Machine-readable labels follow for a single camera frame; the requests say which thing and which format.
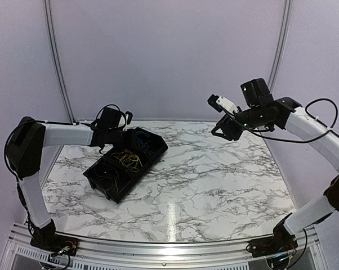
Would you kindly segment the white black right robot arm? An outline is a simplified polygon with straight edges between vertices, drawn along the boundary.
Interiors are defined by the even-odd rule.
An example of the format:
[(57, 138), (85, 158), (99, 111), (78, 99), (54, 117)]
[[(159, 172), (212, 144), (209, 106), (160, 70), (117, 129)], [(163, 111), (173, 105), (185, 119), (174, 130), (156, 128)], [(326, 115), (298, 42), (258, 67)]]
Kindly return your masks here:
[(247, 108), (242, 110), (224, 96), (211, 95), (208, 104), (224, 113), (212, 134), (227, 141), (237, 141), (248, 131), (263, 140), (294, 144), (288, 157), (299, 172), (293, 176), (308, 176), (315, 182), (324, 172), (317, 165), (333, 169), (328, 187), (315, 198), (286, 215), (269, 237), (255, 238), (247, 250), (253, 257), (284, 253), (298, 247), (296, 235), (310, 226), (321, 223), (339, 212), (339, 134), (334, 124), (326, 125), (290, 97), (275, 99), (262, 78), (243, 83), (240, 90)]

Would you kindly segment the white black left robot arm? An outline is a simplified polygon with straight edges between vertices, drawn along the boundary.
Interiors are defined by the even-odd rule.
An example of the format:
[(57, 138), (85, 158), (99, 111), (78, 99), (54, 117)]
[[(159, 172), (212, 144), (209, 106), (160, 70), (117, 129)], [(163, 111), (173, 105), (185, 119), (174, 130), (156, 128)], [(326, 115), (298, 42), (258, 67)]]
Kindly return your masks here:
[(56, 233), (43, 197), (42, 169), (48, 167), (43, 162), (46, 149), (116, 146), (125, 140), (125, 128), (132, 119), (132, 112), (107, 104), (93, 121), (61, 122), (24, 116), (11, 131), (3, 157), (8, 171), (15, 177), (18, 196), (27, 213), (32, 245), (56, 250), (66, 242)]

